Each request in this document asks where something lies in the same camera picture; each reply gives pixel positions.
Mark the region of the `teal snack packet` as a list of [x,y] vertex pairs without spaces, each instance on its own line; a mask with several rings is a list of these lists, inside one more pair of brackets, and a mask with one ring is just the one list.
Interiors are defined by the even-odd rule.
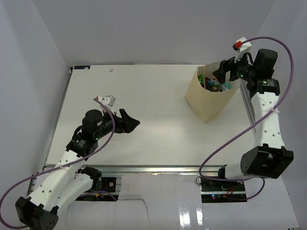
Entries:
[[228,84],[226,83],[223,83],[223,84],[220,84],[218,81],[216,80],[210,80],[208,83],[206,83],[206,89],[211,91],[211,88],[212,87],[219,87],[219,88],[222,88],[223,91],[227,91],[229,89],[232,89],[231,86],[229,86]]

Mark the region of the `brown chocolate bar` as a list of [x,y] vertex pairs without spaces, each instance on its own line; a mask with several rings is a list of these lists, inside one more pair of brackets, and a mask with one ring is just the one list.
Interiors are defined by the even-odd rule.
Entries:
[[211,91],[212,91],[212,92],[222,92],[223,89],[222,89],[222,88],[219,88],[219,87],[214,87],[214,86],[213,86],[213,87],[211,88]]

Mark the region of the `green yellow Fox's candy bag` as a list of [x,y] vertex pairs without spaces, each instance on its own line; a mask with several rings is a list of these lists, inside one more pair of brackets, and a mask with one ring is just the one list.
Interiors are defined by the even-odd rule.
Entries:
[[204,77],[203,77],[203,75],[200,74],[200,75],[197,76],[197,78],[198,78],[198,81],[199,81],[201,87],[205,88],[205,83],[204,83]]

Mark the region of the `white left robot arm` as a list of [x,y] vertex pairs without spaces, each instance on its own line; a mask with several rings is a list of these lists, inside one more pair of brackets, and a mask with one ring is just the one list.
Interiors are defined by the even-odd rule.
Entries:
[[86,112],[56,167],[28,197],[16,203],[19,220],[33,230],[52,230],[59,214],[82,193],[101,187],[101,172],[93,167],[81,167],[86,156],[98,147],[98,141],[109,133],[130,133],[140,122],[124,109],[120,116],[99,110]]

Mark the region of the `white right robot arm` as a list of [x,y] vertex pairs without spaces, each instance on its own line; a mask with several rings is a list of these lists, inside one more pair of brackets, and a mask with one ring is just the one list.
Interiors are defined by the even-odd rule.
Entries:
[[222,191],[233,187],[234,180],[277,179],[294,159],[294,153],[286,149],[282,139],[276,108],[280,86],[272,76],[277,57],[273,50],[260,49],[253,64],[249,64],[247,56],[243,55],[239,61],[234,57],[223,60],[213,72],[220,83],[225,82],[227,73],[230,81],[246,81],[256,125],[254,148],[243,154],[240,162],[219,169],[216,184]]

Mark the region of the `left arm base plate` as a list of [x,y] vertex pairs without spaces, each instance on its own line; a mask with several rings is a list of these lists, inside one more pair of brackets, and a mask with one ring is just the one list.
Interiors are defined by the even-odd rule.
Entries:
[[117,201],[117,199],[116,177],[102,177],[90,190],[77,198],[80,201]]

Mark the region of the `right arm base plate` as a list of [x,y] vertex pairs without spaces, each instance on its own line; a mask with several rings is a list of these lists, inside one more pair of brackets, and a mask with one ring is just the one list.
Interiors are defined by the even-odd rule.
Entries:
[[243,182],[210,181],[200,176],[196,178],[195,182],[201,189],[203,204],[247,202]]

